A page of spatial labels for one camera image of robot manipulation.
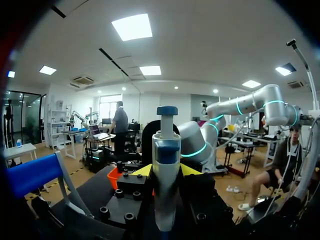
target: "square ceiling light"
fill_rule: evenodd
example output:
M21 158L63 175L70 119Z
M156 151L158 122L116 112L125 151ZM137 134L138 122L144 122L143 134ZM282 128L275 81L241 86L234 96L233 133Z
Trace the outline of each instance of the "square ceiling light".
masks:
M52 75L55 71L57 71L57 69L43 65L39 72L42 74Z
M128 16L111 23L122 41L152 37L149 17L147 13Z
M8 77L9 78L14 78L15 77L15 72L14 71L8 71Z
M283 66L277 67L275 70L277 70L279 73L281 73L283 76L288 76L292 74L293 72L296 72L297 70L295 67L289 62Z
M251 88L251 89L258 87L260 85L261 85L261 83L253 81L253 80L246 81L245 83L242 84L242 86L245 86L245 87Z
M161 75L160 66L141 66L140 70L145 76Z

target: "laptop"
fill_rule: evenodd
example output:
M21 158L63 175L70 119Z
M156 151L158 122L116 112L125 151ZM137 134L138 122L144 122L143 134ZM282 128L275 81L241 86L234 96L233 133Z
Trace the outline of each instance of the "laptop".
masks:
M100 133L98 125L89 126L90 135L94 140L102 140L109 137L107 133Z

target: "laptop screen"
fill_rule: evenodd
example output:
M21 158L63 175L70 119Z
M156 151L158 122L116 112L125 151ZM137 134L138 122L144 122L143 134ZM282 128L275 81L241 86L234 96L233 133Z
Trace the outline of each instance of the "laptop screen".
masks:
M92 136L100 133L98 125L91 125L89 129Z

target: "gray shirt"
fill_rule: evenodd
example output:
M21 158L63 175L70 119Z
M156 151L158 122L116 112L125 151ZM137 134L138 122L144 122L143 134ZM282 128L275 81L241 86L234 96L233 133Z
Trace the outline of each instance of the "gray shirt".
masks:
M119 107L115 111L113 121L115 121L115 134L128 131L128 116L123 107Z

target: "robotic arm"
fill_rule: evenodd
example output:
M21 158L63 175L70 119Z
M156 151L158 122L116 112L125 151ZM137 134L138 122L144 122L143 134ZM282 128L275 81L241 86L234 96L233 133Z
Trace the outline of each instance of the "robotic arm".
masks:
M71 117L70 117L71 126L74 126L74 124L75 124L75 117L77 117L78 119L81 120L82 126L84 126L86 129L89 128L89 126L87 124L87 119L85 117L81 116L77 111L73 111L71 113Z
M202 165L202 172L224 172L217 168L215 148L218 133L226 125L224 115L243 115L264 109L266 124L270 126L299 123L300 108L285 104L278 85L269 84L246 96L209 105L209 120L200 128L194 121L178 126L181 135L181 156Z

